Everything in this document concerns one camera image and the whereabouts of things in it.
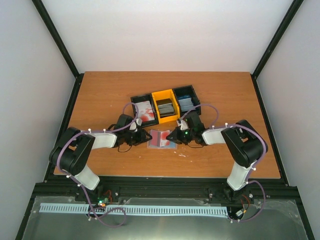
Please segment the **black frame post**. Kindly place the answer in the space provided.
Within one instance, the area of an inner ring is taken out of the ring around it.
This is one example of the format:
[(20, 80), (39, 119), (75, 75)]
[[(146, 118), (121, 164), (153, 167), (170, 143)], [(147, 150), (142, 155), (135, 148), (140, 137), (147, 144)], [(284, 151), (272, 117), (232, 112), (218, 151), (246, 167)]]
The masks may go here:
[(288, 29), (289, 25), (291, 24), (292, 20), (294, 19), (296, 13), (298, 12), (303, 2), (304, 0), (293, 0), (290, 4), (277, 30), (275, 31), (272, 39), (270, 40), (267, 48), (265, 49), (261, 59), (259, 60), (253, 73), (251, 74), (253, 80), (258, 79), (259, 75), (263, 71), (265, 65), (267, 64), (268, 60), (270, 59), (271, 55), (273, 54), (278, 43), (282, 39), (283, 35), (285, 34), (286, 30)]
[(47, 11), (44, 3), (42, 0), (32, 0), (32, 3), (37, 10), (39, 16), (41, 17), (44, 25), (46, 26), (48, 32), (50, 33), (53, 41), (55, 42), (58, 50), (60, 51), (65, 63), (67, 64), (69, 70), (71, 71), (74, 78), (77, 80), (80, 77), (83, 76), (82, 73), (80, 73), (67, 49), (65, 46), (49, 12)]

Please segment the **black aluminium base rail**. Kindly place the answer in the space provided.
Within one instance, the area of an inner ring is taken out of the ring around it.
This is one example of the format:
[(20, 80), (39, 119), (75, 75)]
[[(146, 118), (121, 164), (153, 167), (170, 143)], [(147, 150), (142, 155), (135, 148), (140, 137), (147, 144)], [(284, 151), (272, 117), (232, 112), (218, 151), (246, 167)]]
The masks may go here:
[(111, 192), (114, 203), (130, 198), (143, 199), (196, 199), (210, 204), (238, 206), (244, 203), (261, 203), (268, 201), (293, 200), (301, 204), (302, 200), (297, 187), (289, 186), (283, 180), (260, 179), (251, 183), (239, 193), (227, 189), (224, 178), (162, 178), (162, 177), (106, 177), (100, 179), (95, 190), (89, 190), (91, 201)]

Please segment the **right black frame post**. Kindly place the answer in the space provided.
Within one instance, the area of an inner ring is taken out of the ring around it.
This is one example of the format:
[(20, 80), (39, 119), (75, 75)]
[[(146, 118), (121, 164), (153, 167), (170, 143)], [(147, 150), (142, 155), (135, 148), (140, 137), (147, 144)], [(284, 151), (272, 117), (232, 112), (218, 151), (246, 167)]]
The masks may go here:
[(277, 30), (275, 31), (272, 39), (270, 40), (267, 48), (265, 49), (261, 59), (259, 60), (253, 73), (251, 74), (253, 80), (258, 79), (259, 75), (263, 71), (265, 65), (267, 64), (268, 60), (270, 59), (271, 55), (273, 54), (278, 43), (282, 39), (283, 35), (285, 34), (286, 30), (288, 29), (289, 25), (291, 24), (292, 20), (294, 19), (296, 13), (298, 12), (303, 2), (304, 0), (293, 0), (290, 4)]

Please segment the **blue card stack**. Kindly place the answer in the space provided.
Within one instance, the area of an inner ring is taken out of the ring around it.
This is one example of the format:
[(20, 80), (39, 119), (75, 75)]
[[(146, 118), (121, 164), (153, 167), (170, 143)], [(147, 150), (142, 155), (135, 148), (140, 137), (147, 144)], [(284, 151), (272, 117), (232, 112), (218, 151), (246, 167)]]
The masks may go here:
[(177, 99), (182, 112), (187, 112), (194, 107), (194, 102), (190, 95), (181, 95)]

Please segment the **left black frame post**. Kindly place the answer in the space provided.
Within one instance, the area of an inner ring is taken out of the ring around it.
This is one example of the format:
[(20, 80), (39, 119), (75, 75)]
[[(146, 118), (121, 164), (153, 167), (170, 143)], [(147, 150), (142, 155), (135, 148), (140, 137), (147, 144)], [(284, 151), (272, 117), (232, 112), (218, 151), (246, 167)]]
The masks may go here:
[(80, 73), (67, 49), (65, 46), (49, 12), (47, 11), (44, 3), (42, 0), (32, 0), (32, 3), (37, 10), (39, 16), (41, 17), (44, 25), (46, 26), (48, 32), (50, 33), (53, 41), (55, 42), (58, 50), (60, 51), (65, 63), (67, 64), (69, 70), (71, 71), (74, 78), (77, 80), (80, 77), (83, 76), (82, 73)]

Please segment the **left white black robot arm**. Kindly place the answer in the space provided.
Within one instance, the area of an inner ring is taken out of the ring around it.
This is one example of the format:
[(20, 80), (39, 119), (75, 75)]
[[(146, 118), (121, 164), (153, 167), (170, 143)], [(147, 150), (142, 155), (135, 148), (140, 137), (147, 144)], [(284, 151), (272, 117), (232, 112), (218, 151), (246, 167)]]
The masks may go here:
[(121, 114), (115, 124), (100, 131), (69, 127), (52, 149), (49, 162), (68, 178), (75, 179), (78, 186), (85, 187), (86, 195), (96, 202), (103, 198), (104, 188), (99, 185), (100, 178), (87, 164), (91, 151), (118, 149), (122, 144), (138, 146), (152, 138), (143, 129), (140, 118)]

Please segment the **white red card stack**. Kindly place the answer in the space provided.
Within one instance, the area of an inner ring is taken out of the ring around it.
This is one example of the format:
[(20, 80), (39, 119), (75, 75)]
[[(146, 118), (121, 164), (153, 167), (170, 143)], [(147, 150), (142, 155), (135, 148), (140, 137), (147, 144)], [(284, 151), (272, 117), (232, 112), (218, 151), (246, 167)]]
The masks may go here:
[(138, 107), (138, 118), (143, 123), (155, 120), (154, 110), (149, 100), (138, 102), (136, 105)]

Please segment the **black card bin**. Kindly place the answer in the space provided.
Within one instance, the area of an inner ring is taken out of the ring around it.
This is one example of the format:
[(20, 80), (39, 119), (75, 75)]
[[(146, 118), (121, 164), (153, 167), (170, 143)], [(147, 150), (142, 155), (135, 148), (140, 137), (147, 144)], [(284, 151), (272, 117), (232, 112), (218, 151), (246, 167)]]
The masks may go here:
[(176, 87), (172, 89), (174, 96), (177, 99), (179, 106), (180, 116), (184, 115), (187, 111), (192, 109), (192, 107), (201, 104), (195, 89), (192, 85), (186, 85), (181, 87)]
[(138, 107), (138, 118), (142, 120), (142, 127), (159, 124), (156, 106), (151, 93), (133, 96), (130, 100)]

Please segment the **pink leather card holder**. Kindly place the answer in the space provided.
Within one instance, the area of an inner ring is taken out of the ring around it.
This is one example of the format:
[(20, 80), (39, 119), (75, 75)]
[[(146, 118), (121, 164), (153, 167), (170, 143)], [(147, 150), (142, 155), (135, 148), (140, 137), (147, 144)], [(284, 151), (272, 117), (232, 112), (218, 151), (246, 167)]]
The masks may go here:
[(158, 149), (158, 150), (176, 150), (178, 148), (178, 145), (166, 140), (166, 137), (171, 133), (170, 130), (165, 130), (165, 131), (160, 131), (160, 147), (150, 147), (149, 143), (150, 141), (147, 142), (147, 148), (149, 149)]

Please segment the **black card stack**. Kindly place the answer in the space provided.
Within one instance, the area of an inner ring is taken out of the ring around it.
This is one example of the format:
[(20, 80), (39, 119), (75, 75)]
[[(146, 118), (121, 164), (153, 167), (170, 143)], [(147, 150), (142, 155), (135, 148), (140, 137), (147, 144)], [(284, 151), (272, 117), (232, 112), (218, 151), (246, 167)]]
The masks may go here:
[(156, 105), (161, 118), (173, 116), (175, 114), (173, 102), (170, 98), (157, 100)]

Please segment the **yellow card bin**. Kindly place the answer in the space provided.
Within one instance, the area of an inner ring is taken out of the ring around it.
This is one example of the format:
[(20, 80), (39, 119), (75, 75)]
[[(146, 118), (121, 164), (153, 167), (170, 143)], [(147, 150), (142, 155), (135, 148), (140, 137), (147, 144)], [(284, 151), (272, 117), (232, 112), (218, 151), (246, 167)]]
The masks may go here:
[(159, 124), (176, 121), (180, 117), (180, 106), (172, 89), (155, 91), (151, 95)]

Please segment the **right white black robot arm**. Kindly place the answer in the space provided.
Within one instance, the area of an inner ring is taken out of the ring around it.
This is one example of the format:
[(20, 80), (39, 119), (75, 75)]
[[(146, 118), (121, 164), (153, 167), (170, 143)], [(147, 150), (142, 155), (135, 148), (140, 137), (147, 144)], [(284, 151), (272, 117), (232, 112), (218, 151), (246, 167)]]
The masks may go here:
[(268, 152), (267, 143), (247, 120), (225, 123), (221, 127), (205, 127), (195, 111), (178, 119), (177, 127), (166, 140), (178, 145), (189, 145), (194, 141), (202, 147), (225, 144), (234, 160), (226, 180), (227, 186), (222, 190), (228, 201), (239, 197), (241, 190), (249, 183), (251, 173), (256, 170), (256, 165)]

